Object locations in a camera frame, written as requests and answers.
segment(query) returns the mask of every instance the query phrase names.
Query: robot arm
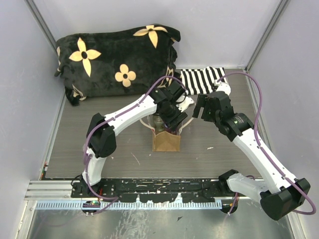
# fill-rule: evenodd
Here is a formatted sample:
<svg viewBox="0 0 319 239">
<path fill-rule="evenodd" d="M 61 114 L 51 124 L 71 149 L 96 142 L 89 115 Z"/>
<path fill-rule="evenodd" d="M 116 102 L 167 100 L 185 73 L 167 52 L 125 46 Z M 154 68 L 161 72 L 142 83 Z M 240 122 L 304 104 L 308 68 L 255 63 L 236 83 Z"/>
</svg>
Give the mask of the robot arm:
<svg viewBox="0 0 319 239">
<path fill-rule="evenodd" d="M 305 178 L 298 180 L 287 170 L 259 135 L 261 145 L 257 144 L 252 122 L 243 113 L 234 113 L 230 99 L 223 90 L 209 95 L 199 95 L 194 118 L 198 117 L 201 108 L 204 108 L 201 118 L 215 123 L 219 131 L 246 154 L 264 178 L 264 182 L 254 181 L 236 170 L 230 170 L 219 177 L 222 188 L 241 193 L 259 202 L 266 214 L 274 220 L 280 219 L 304 202 L 305 198 L 286 178 L 295 182 L 306 194 L 310 189 L 308 181 Z M 285 178 L 271 164 L 260 147 L 263 147 L 275 164 L 281 168 L 286 175 Z"/>
<path fill-rule="evenodd" d="M 87 149 L 87 154 L 92 155 L 88 165 L 89 183 L 91 186 L 101 181 L 101 173 L 105 160 L 116 149 L 116 136 L 119 135 L 125 128 L 132 125 L 139 119 L 158 113 L 169 129 L 175 130 L 177 126 L 187 117 L 184 112 L 194 101 L 187 96 L 184 96 L 185 90 L 182 86 L 173 81 L 167 88 L 154 88 L 150 95 L 141 102 L 145 97 L 142 95 L 138 100 L 129 104 L 111 114 L 102 116 L 96 114 L 92 117 L 87 135 L 91 130 L 104 122 L 105 120 L 114 118 L 105 126 L 99 128 L 91 137 L 90 144 Z M 127 111 L 134 105 L 138 105 L 131 111 L 115 118 L 116 115 Z M 86 172 L 82 173 L 86 183 Z"/>
</svg>

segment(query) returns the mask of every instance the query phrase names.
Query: gray floor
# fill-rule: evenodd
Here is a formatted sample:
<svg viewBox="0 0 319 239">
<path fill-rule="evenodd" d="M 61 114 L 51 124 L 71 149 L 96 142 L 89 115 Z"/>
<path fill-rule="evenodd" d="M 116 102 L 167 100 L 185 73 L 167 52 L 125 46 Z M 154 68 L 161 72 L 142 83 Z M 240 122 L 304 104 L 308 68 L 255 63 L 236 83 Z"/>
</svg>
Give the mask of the gray floor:
<svg viewBox="0 0 319 239">
<path fill-rule="evenodd" d="M 245 77 L 233 75 L 228 81 L 235 111 L 245 113 L 253 121 L 255 114 Z M 74 177 L 80 174 L 83 171 L 82 146 L 91 117 L 96 113 L 105 115 L 117 111 L 138 97 L 92 98 L 81 102 L 78 107 L 66 102 L 46 176 Z M 193 107 L 187 110 L 189 116 L 192 111 Z M 183 130 L 180 152 L 152 152 L 152 132 L 140 122 L 117 137 L 117 146 L 112 158 L 105 163 L 103 177 L 216 178 L 229 169 L 260 176 L 244 153 L 221 135 L 213 123 L 200 119 Z"/>
<path fill-rule="evenodd" d="M 36 210 L 28 239 L 293 239 L 287 216 L 273 221 L 259 204 L 240 200 L 228 216 L 219 210 L 118 210 L 84 216 L 72 210 Z"/>
</svg>

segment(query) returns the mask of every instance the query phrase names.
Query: brown paper bag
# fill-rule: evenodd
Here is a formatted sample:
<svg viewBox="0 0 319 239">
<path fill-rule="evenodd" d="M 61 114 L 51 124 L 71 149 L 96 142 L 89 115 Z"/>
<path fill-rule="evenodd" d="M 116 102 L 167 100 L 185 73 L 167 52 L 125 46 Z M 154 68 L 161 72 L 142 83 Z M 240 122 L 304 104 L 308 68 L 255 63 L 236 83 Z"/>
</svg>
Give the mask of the brown paper bag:
<svg viewBox="0 0 319 239">
<path fill-rule="evenodd" d="M 166 131 L 153 134 L 153 152 L 179 152 L 180 135 Z"/>
</svg>

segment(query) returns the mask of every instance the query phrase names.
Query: flower center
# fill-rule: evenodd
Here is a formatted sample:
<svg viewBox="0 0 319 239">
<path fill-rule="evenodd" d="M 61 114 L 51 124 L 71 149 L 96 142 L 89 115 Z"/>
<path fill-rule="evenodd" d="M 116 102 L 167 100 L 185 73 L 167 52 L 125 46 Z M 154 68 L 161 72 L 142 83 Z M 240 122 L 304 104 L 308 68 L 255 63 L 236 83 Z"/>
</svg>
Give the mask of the flower center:
<svg viewBox="0 0 319 239">
<path fill-rule="evenodd" d="M 86 59 L 88 57 L 88 54 L 86 54 L 85 51 L 82 51 L 81 52 L 81 56 L 82 56 L 83 59 Z"/>
</svg>

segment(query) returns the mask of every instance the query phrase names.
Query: striped cloth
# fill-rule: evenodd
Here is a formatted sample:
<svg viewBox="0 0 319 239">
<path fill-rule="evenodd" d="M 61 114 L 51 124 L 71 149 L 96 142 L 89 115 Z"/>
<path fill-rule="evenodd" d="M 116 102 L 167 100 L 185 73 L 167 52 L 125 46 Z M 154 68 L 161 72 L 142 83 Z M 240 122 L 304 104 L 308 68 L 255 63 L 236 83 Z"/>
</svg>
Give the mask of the striped cloth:
<svg viewBox="0 0 319 239">
<path fill-rule="evenodd" d="M 217 80 L 225 75 L 224 68 L 206 67 L 204 69 L 182 69 L 181 81 L 188 90 L 188 95 L 209 94 L 216 90 L 221 82 L 228 83 L 224 78 L 220 83 Z"/>
</svg>

